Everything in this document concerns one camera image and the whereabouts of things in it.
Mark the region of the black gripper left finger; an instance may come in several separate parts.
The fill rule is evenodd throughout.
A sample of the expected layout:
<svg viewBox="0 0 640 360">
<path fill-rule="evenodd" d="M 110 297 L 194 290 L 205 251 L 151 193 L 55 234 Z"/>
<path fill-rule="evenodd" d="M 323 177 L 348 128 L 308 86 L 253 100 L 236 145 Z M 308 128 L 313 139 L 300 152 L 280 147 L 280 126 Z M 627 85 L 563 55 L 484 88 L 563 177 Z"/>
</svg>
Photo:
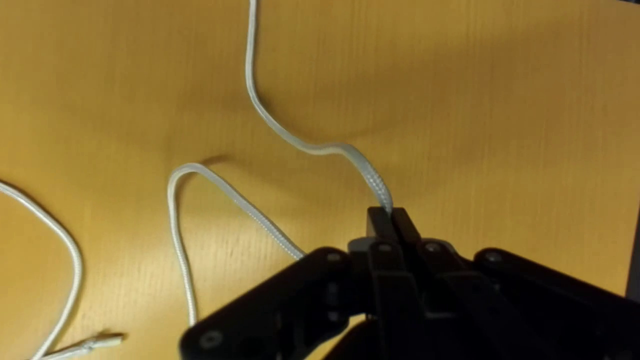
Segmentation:
<svg viewBox="0 0 640 360">
<path fill-rule="evenodd" d="M 375 315 L 387 360 L 418 360 L 422 309 L 414 276 L 406 268 L 398 228 L 385 209 L 369 211 L 369 268 L 375 290 Z"/>
</svg>

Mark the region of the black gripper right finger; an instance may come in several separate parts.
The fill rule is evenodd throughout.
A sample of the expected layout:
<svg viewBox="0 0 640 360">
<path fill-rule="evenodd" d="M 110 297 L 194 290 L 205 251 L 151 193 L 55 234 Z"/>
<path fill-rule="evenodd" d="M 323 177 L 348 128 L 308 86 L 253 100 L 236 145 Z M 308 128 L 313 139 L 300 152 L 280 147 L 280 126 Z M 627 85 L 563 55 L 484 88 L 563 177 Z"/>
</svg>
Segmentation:
<svg viewBox="0 0 640 360">
<path fill-rule="evenodd" d="M 391 216 L 394 239 L 416 276 L 424 335 L 432 360 L 531 360 L 534 335 L 500 286 L 448 243 L 424 241 L 405 209 Z"/>
</svg>

